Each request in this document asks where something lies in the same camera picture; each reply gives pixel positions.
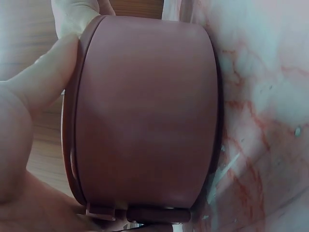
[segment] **wooden floor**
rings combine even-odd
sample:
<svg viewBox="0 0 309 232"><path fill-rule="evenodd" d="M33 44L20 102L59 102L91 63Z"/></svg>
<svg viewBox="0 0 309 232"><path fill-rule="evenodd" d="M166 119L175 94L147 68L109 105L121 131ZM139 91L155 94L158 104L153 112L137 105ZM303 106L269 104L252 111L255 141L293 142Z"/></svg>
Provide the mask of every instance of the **wooden floor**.
<svg viewBox="0 0 309 232"><path fill-rule="evenodd" d="M148 18L162 15L163 0L112 0L111 3L117 15ZM50 0L2 0L0 31L0 80L7 80L31 65L56 41ZM60 97L35 121L28 170L71 195L61 152L61 105Z"/></svg>

